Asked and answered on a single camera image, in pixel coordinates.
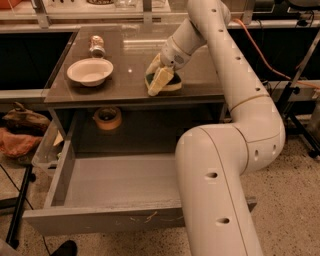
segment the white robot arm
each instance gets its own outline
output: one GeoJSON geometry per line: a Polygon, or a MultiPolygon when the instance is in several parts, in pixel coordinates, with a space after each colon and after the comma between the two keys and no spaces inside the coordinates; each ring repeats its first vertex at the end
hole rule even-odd
{"type": "Polygon", "coordinates": [[[280,154],[285,141],[283,122],[229,35],[225,24],[230,16],[224,4],[220,0],[189,0],[188,13],[190,19],[169,38],[157,64],[153,63],[147,73],[163,67],[182,68],[206,43],[233,120],[230,124],[193,128],[181,137],[176,148],[191,253],[263,255],[240,175],[269,165],[280,154]]]}

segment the speckled floor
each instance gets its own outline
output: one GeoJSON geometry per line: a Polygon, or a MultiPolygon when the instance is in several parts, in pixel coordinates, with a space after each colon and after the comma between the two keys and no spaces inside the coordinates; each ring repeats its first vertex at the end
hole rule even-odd
{"type": "MultiPolygon", "coordinates": [[[[320,255],[320,162],[311,159],[308,151],[299,136],[289,136],[274,163],[241,178],[246,195],[258,201],[252,216],[265,256],[320,255]]],[[[19,185],[24,167],[3,156],[0,163],[19,185]]],[[[37,180],[30,183],[27,197],[34,208],[41,208],[51,178],[38,168],[34,173],[37,180]]],[[[16,189],[0,171],[0,199],[16,195],[16,189]]],[[[11,213],[0,212],[0,238],[4,240],[11,213]]],[[[22,255],[48,255],[41,235],[25,221],[19,239],[17,250],[22,255]]],[[[191,255],[184,228],[46,237],[46,242],[52,253],[68,239],[77,243],[79,256],[191,255]]]]}

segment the metal stand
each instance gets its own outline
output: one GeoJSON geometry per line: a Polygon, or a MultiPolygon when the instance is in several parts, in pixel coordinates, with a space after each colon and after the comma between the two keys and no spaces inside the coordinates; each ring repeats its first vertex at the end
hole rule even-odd
{"type": "Polygon", "coordinates": [[[14,208],[13,216],[11,219],[8,235],[6,238],[6,243],[12,248],[16,249],[19,246],[19,240],[16,239],[16,235],[19,229],[20,220],[23,213],[23,203],[26,198],[29,182],[35,181],[36,176],[32,173],[32,165],[26,167],[23,181],[21,184],[20,192],[18,197],[9,198],[0,201],[0,210],[7,208],[14,208]]]}
{"type": "Polygon", "coordinates": [[[295,88],[295,85],[296,85],[298,79],[300,78],[303,70],[305,69],[305,67],[306,67],[310,57],[312,56],[315,48],[317,47],[319,40],[320,40],[320,29],[319,29],[315,39],[313,40],[312,45],[310,46],[306,56],[304,57],[303,61],[301,62],[301,65],[300,65],[294,79],[286,85],[279,101],[276,104],[279,113],[282,116],[284,116],[285,118],[290,118],[292,120],[292,122],[295,124],[295,126],[297,127],[298,131],[301,134],[303,134],[304,137],[306,138],[306,140],[310,143],[310,145],[313,148],[313,151],[309,155],[313,158],[320,156],[319,142],[317,142],[315,139],[313,139],[313,137],[309,134],[309,132],[303,127],[303,125],[296,118],[295,114],[292,111],[294,103],[293,102],[288,103],[288,100],[289,100],[292,93],[299,93],[299,88],[298,87],[295,88]]]}

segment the black shoe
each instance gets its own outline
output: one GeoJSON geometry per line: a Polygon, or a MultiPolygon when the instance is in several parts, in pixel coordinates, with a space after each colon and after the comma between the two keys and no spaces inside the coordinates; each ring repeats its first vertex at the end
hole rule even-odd
{"type": "Polygon", "coordinates": [[[64,242],[51,256],[76,256],[77,245],[74,241],[68,240],[64,242]]]}

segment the gray cabinet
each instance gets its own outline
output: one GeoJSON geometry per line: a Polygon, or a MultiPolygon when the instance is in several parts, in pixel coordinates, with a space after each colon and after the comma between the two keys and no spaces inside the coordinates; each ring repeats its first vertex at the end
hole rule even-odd
{"type": "Polygon", "coordinates": [[[45,104],[54,125],[36,158],[41,168],[56,168],[49,170],[53,180],[44,208],[24,213],[41,234],[184,224],[175,146],[187,129],[217,122],[224,98],[206,47],[179,73],[182,89],[148,96],[145,70],[176,26],[110,25],[79,30],[46,89],[45,104]],[[88,57],[93,34],[104,38],[106,59],[114,71],[102,85],[87,88],[68,80],[66,70],[88,57]],[[110,105],[121,110],[122,123],[115,130],[100,130],[92,117],[98,108],[110,105]],[[63,147],[50,150],[57,130],[64,137],[63,147]],[[43,159],[51,160],[45,164],[43,159]]]}

